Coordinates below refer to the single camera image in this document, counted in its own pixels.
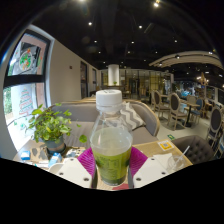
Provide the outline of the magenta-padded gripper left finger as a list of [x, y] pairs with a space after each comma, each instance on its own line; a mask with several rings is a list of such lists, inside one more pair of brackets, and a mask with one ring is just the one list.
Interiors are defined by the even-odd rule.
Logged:
[[84, 188], [96, 187], [96, 163], [91, 149], [77, 158], [70, 158], [56, 175]]

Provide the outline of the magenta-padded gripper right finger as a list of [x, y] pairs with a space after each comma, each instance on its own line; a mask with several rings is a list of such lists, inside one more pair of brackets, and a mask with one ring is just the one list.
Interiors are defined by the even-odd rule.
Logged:
[[147, 157], [133, 147], [128, 168], [128, 186], [140, 188], [168, 175], [166, 169], [154, 157]]

